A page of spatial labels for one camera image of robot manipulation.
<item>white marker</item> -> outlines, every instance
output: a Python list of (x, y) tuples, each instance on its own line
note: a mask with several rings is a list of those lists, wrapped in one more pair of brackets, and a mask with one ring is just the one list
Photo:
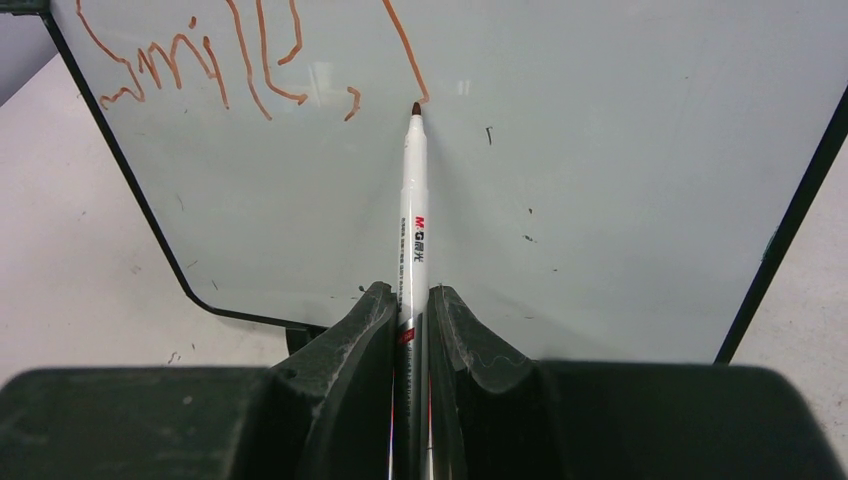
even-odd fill
[(398, 275), (398, 343), (395, 359), (392, 470), (398, 480), (419, 480), (426, 443), (422, 421), (427, 410), (427, 137), (418, 102), (412, 106), (403, 148), (400, 193), (400, 271)]

